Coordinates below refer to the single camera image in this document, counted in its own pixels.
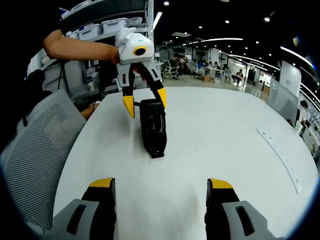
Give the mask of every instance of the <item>white table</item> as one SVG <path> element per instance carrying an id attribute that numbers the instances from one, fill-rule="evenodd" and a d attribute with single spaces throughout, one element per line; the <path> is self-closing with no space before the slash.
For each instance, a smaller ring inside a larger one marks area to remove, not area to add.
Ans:
<path id="1" fill-rule="evenodd" d="M 268 220 L 275 237 L 287 236 L 309 203 L 318 172 L 311 154 L 277 112 L 255 96 L 216 88 L 167 87 L 164 157 L 144 149 L 139 109 L 131 119 L 122 93 L 107 95 L 79 134 L 58 184 L 54 216 L 80 199 L 97 179 L 114 177 L 114 239 L 205 240 L 207 179 L 233 185 L 240 200 Z M 152 98 L 149 89 L 134 100 Z M 263 128 L 290 160 L 288 172 L 256 128 Z"/>
<path id="2" fill-rule="evenodd" d="M 219 68 L 216 68 L 216 67 L 211 67 L 211 66 L 207 66 L 206 68 L 210 70 L 209 76 L 210 76 L 212 79 L 214 79 L 214 78 L 216 77 L 216 71 L 219 71 L 219 72 L 220 72 L 221 77 L 223 76 L 224 70 L 222 70 L 222 69 L 219 69 Z"/>

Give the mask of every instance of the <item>office chair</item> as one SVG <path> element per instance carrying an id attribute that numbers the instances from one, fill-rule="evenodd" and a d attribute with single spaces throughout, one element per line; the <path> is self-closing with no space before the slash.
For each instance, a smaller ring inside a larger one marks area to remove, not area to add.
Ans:
<path id="1" fill-rule="evenodd" d="M 168 75 L 169 79 L 171 78 L 178 79 L 178 77 L 176 76 L 178 74 L 178 68 L 172 67 L 169 60 L 164 60 L 163 63 L 164 63 L 164 75 L 165 76 Z"/>
<path id="2" fill-rule="evenodd" d="M 191 62 L 191 73 L 195 74 L 194 76 L 192 76 L 193 78 L 202 79 L 202 74 L 204 73 L 204 71 L 201 68 L 198 68 L 198 63 L 192 61 Z"/>
<path id="3" fill-rule="evenodd" d="M 227 81 L 227 78 L 229 78 L 229 81 L 230 81 L 231 75 L 232 75 L 231 69 L 226 68 L 223 72 L 223 77 L 225 78 L 225 80 Z"/>
<path id="4" fill-rule="evenodd" d="M 25 224 L 39 237 L 53 227 L 56 191 L 65 162 L 86 123 L 62 89 L 21 120 L 0 156 L 4 181 Z"/>

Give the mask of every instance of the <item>black object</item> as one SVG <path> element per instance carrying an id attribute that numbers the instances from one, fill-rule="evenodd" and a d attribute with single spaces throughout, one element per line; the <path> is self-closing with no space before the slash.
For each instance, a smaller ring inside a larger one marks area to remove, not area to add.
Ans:
<path id="1" fill-rule="evenodd" d="M 140 122 L 145 149 L 153 159 L 163 157 L 167 145 L 164 106 L 156 99 L 142 100 Z"/>

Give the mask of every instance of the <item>gray mesh chair back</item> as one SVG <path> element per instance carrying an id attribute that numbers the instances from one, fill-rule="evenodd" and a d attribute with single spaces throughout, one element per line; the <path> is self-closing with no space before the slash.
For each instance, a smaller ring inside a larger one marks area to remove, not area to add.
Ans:
<path id="1" fill-rule="evenodd" d="M 27 126 L 18 123 L 0 163 L 17 210 L 41 235 L 52 227 L 59 179 L 86 120 L 63 90 L 39 102 L 26 120 Z"/>

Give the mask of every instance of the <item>human arm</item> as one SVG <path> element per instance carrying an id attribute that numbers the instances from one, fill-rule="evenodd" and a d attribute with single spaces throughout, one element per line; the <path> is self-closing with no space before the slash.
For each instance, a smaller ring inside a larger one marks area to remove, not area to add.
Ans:
<path id="1" fill-rule="evenodd" d="M 115 65 L 119 63 L 117 47 L 64 37 L 60 29 L 54 30 L 44 39 L 43 48 L 51 59 L 110 60 Z"/>

